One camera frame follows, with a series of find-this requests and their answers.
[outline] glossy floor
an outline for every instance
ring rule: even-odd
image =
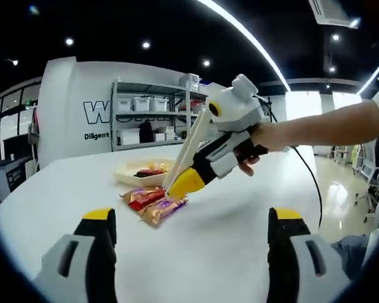
[[[323,199],[323,218],[319,234],[328,242],[338,241],[345,235],[371,232],[372,219],[364,223],[368,204],[361,200],[355,204],[356,193],[368,188],[360,174],[353,174],[350,165],[340,165],[332,159],[315,157],[318,184]]]

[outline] white table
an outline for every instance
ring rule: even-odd
[[[35,174],[0,205],[0,234],[21,271],[33,279],[41,257],[82,216],[116,208],[115,286],[120,302],[265,302],[268,210],[292,208],[317,232],[319,201],[294,151],[272,153],[248,177],[238,168],[189,196],[189,204],[155,230],[121,203],[130,189],[111,170],[134,158],[175,158],[181,145],[60,160]],[[312,149],[300,146],[316,173]]]

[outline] human hand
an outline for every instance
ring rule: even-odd
[[[255,128],[251,139],[254,145],[262,145],[268,152],[279,152],[287,146],[284,132],[278,123],[263,122]],[[254,170],[250,165],[256,164],[260,157],[250,157],[239,163],[239,168],[250,177],[254,175]]]

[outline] air conditioner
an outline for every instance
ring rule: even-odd
[[[347,16],[338,0],[309,0],[316,22],[322,25],[357,28],[357,22]]]

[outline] jeans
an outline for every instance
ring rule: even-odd
[[[342,269],[350,280],[353,280],[361,270],[368,241],[368,235],[348,235],[331,244],[341,256]]]

